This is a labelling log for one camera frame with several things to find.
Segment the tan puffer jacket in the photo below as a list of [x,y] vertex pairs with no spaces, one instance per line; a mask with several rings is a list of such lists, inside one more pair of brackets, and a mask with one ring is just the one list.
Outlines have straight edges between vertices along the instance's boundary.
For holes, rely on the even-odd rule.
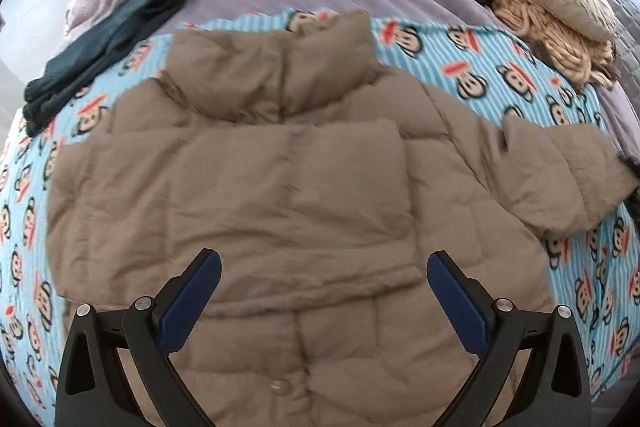
[[219,426],[428,426],[473,363],[428,256],[548,311],[544,241],[638,185],[593,125],[495,125],[382,64],[363,12],[186,30],[58,154],[47,254],[67,303],[112,310],[218,251],[220,286],[175,363]]

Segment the blue monkey print blanket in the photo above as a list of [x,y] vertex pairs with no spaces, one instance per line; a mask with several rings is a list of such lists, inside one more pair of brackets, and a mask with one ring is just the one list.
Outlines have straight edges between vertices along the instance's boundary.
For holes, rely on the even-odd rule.
[[[593,88],[576,91],[536,59],[519,39],[491,26],[447,26],[375,19],[378,58],[444,89],[478,115],[500,122],[508,114],[541,126],[605,126],[604,99]],[[164,65],[170,35],[136,43],[125,57],[80,89],[36,138],[23,117],[11,125],[1,154],[1,353],[21,405],[40,426],[54,420],[62,357],[64,306],[55,296],[44,247],[43,210],[58,151],[84,140],[93,124],[126,90]],[[593,398],[622,387],[639,345],[639,236],[629,205],[597,228],[549,243],[553,295],[574,303],[588,345]]]

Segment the dark teal folded garment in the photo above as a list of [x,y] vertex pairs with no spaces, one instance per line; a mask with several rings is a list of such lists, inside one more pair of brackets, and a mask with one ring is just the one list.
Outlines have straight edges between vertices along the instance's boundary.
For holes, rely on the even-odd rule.
[[124,0],[96,26],[49,60],[24,91],[25,132],[35,137],[96,76],[122,60],[181,10],[186,0]]

